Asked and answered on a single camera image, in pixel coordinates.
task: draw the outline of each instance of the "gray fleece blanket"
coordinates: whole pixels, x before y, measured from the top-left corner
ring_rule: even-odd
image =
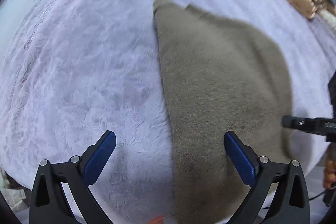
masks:
[[[163,88],[173,132],[179,224],[233,215],[250,187],[227,157],[233,130],[257,155],[289,162],[283,115],[292,111],[277,44],[250,25],[171,0],[154,2]]]
[[[117,147],[90,187],[106,214],[115,223],[143,224],[175,211],[153,1],[35,1],[0,75],[0,162],[20,184],[32,188],[41,159],[81,155],[109,129]],[[336,40],[319,17],[308,22],[286,0],[174,1],[264,32],[288,65],[293,114],[331,117],[326,86],[336,69]],[[305,172],[323,154],[323,141],[293,134],[293,157]]]

